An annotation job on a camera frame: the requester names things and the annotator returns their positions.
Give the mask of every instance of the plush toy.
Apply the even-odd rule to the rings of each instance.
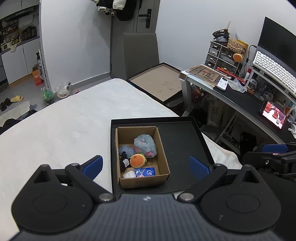
[[[147,158],[155,157],[157,154],[154,140],[150,135],[139,135],[135,138],[134,145],[136,153],[143,153]]]
[[[120,170],[125,172],[126,168],[131,167],[126,152],[122,152],[121,157],[119,159]]]
[[[146,161],[144,154],[135,154],[131,156],[130,164],[133,168],[140,168],[145,165]]]
[[[129,147],[128,145],[124,145],[119,148],[119,155],[121,155],[123,152],[126,153],[127,157],[131,157],[136,153],[135,149],[133,149],[132,147]]]

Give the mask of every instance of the white bedsheet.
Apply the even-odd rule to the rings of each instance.
[[[54,103],[4,132],[0,135],[0,240],[18,231],[11,204],[39,165],[59,169],[99,154],[104,166],[94,181],[111,192],[111,119],[171,116],[176,114],[126,81],[112,79]],[[241,168],[234,153],[204,137],[215,162]]]

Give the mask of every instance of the orange plush toy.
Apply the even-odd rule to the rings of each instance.
[[[140,168],[145,165],[147,159],[144,154],[135,154],[131,156],[130,165],[133,168]]]

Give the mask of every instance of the yellow slipper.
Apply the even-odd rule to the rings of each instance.
[[[24,97],[17,95],[16,97],[13,97],[10,99],[11,102],[20,102],[24,99]]]

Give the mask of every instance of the door lock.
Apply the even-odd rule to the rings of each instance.
[[[146,28],[150,28],[152,9],[147,9],[147,14],[139,14],[139,17],[146,17]]]

